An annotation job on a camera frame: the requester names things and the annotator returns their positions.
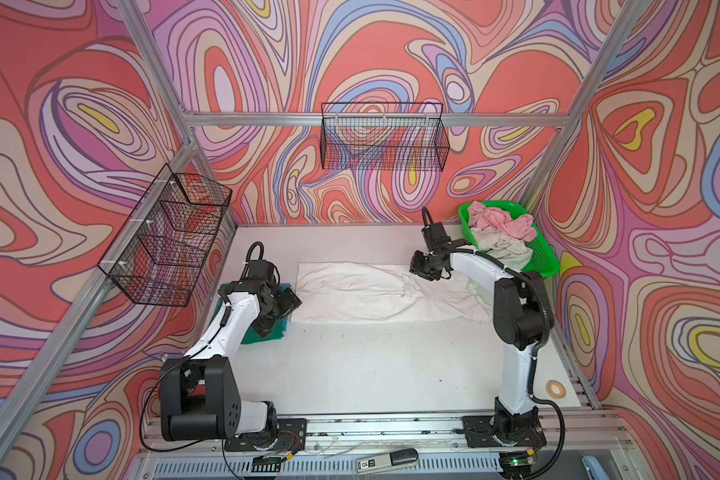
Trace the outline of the green plastic basket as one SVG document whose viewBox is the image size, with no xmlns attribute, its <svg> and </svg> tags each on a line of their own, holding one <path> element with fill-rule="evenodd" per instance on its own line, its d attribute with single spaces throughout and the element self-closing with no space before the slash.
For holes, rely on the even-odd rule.
<svg viewBox="0 0 720 480">
<path fill-rule="evenodd" d="M 519 216 L 521 214 L 530 214 L 526 211 L 526 209 L 523 206 L 521 206 L 517 203 L 511 202 L 511 201 L 497 200 L 497 201 L 477 201 L 477 202 L 483 203 L 489 207 L 498 207 L 498 208 L 504 209 L 504 210 L 508 211 L 514 218 L 516 218 L 517 216 Z M 458 208 L 458 216 L 461 221 L 462 232 L 463 232 L 464 238 L 471 245 L 477 247 L 477 242 L 475 241 L 472 233 L 469 231 L 469 227 L 467 225 L 467 223 L 468 223 L 467 207 L 471 203 L 462 204 Z M 533 255 L 532 255 L 530 263 L 526 267 L 524 267 L 522 269 L 522 271 L 523 272 L 535 271 L 535 272 L 538 272 L 543 277 L 554 276 L 555 274 L 557 274 L 559 272 L 560 261 L 557 259 L 554 251 L 548 244 L 544 235 L 541 233 L 539 227 L 536 225 L 535 219 L 534 219 L 534 227 L 536 228 L 536 230 L 538 232 L 537 238 L 531 242 L 525 242 L 525 244 L 533 250 Z"/>
</svg>

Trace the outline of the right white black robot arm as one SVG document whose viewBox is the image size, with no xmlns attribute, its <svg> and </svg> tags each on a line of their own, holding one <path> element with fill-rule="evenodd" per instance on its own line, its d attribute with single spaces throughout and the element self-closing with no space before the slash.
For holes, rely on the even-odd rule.
<svg viewBox="0 0 720 480">
<path fill-rule="evenodd" d="M 491 416 L 465 416 L 457 432 L 471 448 L 546 445 L 539 418 L 541 405 L 551 407 L 565 432 L 562 409 L 534 392 L 539 353 L 549 341 L 554 323 L 543 278 L 521 273 L 465 240 L 454 240 L 442 223 L 422 209 L 426 249 L 414 252 L 410 272 L 428 281 L 466 275 L 493 296 L 493 326 L 504 342 L 502 385 Z"/>
</svg>

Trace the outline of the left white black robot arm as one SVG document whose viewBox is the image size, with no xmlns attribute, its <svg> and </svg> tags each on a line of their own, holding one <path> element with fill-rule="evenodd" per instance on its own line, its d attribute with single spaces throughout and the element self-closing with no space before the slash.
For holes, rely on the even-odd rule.
<svg viewBox="0 0 720 480">
<path fill-rule="evenodd" d="M 261 241 L 249 247 L 240 278 L 220 287 L 221 307 L 198 342 L 164 363 L 157 385 L 164 440 L 277 440 L 274 403 L 244 400 L 232 366 L 250 330 L 266 339 L 302 305 L 264 254 Z"/>
</svg>

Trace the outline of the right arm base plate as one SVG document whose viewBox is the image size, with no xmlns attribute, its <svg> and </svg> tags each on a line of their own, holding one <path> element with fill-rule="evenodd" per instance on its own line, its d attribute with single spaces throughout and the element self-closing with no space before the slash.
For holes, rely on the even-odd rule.
<svg viewBox="0 0 720 480">
<path fill-rule="evenodd" d="M 537 411 L 526 414 L 498 413 L 464 416 L 462 431 L 469 448 L 532 448 L 547 445 Z"/>
</svg>

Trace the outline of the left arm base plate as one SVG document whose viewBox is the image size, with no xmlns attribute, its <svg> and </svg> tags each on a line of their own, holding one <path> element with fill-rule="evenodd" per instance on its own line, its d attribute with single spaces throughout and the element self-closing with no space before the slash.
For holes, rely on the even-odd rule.
<svg viewBox="0 0 720 480">
<path fill-rule="evenodd" d="M 274 431 L 245 433 L 224 441 L 225 452 L 296 453 L 304 449 L 308 421 L 286 418 L 276 422 Z"/>
</svg>

